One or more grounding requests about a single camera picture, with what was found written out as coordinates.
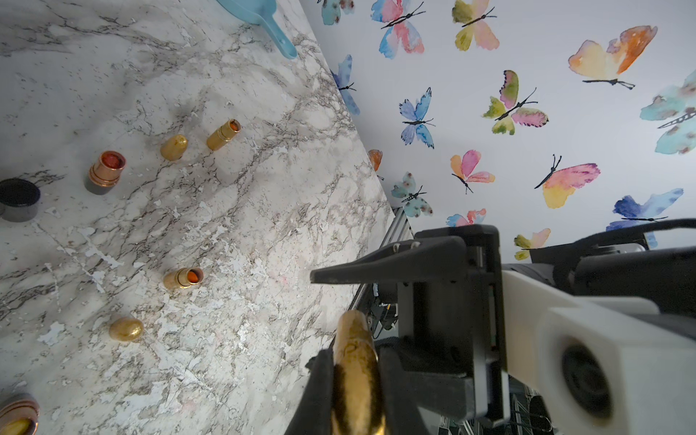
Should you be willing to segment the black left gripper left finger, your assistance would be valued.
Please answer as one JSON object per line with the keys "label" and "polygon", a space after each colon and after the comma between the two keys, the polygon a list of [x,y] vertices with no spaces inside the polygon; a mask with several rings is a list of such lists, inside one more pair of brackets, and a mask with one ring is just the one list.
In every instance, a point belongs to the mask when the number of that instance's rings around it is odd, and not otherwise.
{"label": "black left gripper left finger", "polygon": [[330,435],[334,361],[331,350],[315,357],[303,396],[285,435]]}

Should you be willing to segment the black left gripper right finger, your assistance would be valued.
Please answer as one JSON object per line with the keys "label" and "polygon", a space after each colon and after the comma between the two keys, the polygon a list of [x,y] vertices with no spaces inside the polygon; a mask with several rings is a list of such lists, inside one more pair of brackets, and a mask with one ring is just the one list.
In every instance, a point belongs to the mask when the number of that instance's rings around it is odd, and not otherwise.
{"label": "black left gripper right finger", "polygon": [[386,434],[428,434],[422,415],[413,398],[413,391],[398,353],[384,347],[379,353],[382,401]]}

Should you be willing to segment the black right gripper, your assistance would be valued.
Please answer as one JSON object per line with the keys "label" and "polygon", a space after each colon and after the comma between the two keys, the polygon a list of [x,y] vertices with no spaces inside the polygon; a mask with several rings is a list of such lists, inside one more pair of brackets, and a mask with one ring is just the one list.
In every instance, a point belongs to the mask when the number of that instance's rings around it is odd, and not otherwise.
{"label": "black right gripper", "polygon": [[393,344],[416,404],[455,422],[497,427],[510,417],[500,234],[489,225],[420,232],[313,284],[377,283],[397,293]]}

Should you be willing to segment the gold lipstick tube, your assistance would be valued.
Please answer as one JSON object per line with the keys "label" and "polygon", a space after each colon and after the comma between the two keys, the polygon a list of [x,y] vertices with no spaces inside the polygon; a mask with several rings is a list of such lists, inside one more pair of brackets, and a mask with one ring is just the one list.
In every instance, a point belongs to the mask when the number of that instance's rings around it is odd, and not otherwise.
{"label": "gold lipstick tube", "polygon": [[345,312],[333,344],[333,434],[384,434],[386,423],[378,357],[366,316]]}

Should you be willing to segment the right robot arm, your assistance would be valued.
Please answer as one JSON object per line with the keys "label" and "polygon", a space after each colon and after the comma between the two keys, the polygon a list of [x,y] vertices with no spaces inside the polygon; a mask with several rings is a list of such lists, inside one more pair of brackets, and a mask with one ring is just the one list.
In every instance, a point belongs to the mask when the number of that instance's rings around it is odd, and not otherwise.
{"label": "right robot arm", "polygon": [[692,434],[695,250],[662,220],[505,265],[488,225],[438,228],[315,284],[357,284],[311,364],[291,434]]}

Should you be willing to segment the gold lipstick base orange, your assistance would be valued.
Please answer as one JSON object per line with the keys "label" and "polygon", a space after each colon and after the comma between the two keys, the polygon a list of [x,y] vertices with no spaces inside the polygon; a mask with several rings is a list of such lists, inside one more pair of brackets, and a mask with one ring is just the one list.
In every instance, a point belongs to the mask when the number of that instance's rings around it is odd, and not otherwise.
{"label": "gold lipstick base orange", "polygon": [[240,131],[241,125],[239,122],[231,119],[208,136],[206,145],[210,150],[216,152],[228,144]]}

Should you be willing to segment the small gold lipstick cap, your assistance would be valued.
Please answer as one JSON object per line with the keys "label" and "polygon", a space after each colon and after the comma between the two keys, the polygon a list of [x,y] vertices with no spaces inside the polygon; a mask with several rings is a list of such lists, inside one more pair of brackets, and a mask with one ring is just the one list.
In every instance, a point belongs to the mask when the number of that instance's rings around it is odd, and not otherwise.
{"label": "small gold lipstick cap", "polygon": [[182,158],[189,146],[186,136],[178,134],[172,136],[161,145],[161,156],[166,161],[178,161]]}

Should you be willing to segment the red lipstick gold base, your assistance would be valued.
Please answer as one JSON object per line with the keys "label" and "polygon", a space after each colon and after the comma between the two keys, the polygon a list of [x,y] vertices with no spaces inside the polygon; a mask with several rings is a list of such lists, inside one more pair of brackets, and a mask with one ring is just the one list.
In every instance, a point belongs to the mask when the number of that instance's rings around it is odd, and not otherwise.
{"label": "red lipstick gold base", "polygon": [[84,182],[85,188],[95,195],[109,193],[118,184],[125,166],[126,159],[119,152],[103,152],[90,168]]}

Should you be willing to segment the light blue handled dish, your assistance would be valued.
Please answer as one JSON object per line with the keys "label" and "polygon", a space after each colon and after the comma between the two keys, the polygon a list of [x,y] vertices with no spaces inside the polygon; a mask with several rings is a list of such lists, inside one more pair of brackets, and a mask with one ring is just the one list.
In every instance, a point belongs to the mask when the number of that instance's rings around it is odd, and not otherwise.
{"label": "light blue handled dish", "polygon": [[217,2],[237,19],[250,25],[261,26],[282,56],[290,60],[297,58],[297,49],[274,18],[277,12],[276,0],[217,0]]}

